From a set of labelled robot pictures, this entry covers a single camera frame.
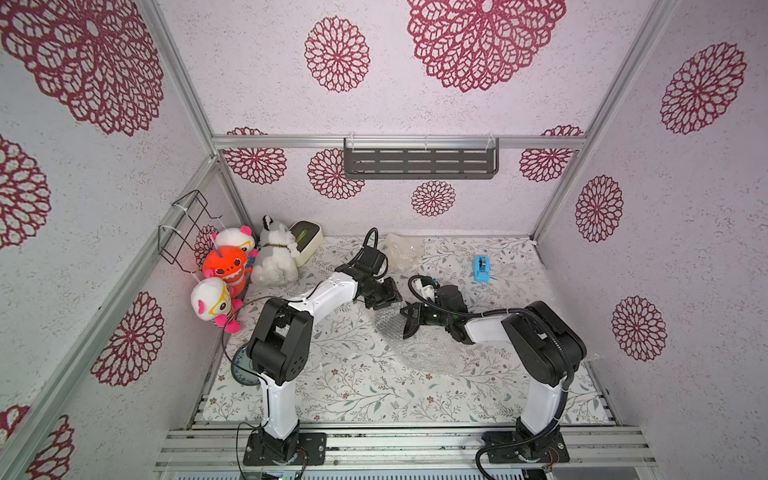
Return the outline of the clear bubble wrap sheet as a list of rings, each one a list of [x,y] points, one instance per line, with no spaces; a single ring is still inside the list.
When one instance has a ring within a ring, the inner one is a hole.
[[[383,342],[384,350],[405,367],[424,373],[457,375],[477,353],[474,345],[455,341],[439,325],[419,325],[401,313],[417,313],[415,304],[402,301],[378,310],[364,309],[362,318]]]
[[[421,238],[388,234],[384,240],[384,253],[388,257],[389,269],[405,272],[414,269],[422,259],[425,250]]]

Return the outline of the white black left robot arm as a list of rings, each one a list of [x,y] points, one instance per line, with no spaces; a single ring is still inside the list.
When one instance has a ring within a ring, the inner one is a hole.
[[[380,310],[401,302],[402,296],[390,277],[355,279],[335,272],[298,297],[265,302],[246,352],[265,382],[262,428],[268,438],[285,442],[298,428],[294,380],[308,361],[314,324],[356,299]]]

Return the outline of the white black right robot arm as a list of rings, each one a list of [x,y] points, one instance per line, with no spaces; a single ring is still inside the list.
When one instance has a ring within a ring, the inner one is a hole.
[[[540,438],[558,428],[587,348],[549,305],[535,301],[522,308],[471,312],[455,285],[440,285],[431,277],[414,275],[408,280],[408,289],[415,300],[400,310],[406,318],[405,339],[421,326],[435,325],[465,345],[512,348],[529,377],[518,433]]]

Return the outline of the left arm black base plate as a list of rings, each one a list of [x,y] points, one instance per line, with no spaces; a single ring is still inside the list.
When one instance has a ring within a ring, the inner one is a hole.
[[[277,439],[258,427],[248,437],[245,466],[319,466],[325,463],[327,434],[296,427],[286,439]]]

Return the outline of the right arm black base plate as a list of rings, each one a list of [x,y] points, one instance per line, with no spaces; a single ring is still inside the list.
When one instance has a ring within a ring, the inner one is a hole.
[[[492,464],[546,463],[570,461],[570,454],[560,431],[560,426],[547,426],[537,434],[531,433],[522,423],[514,430],[488,431],[482,435],[480,449]]]

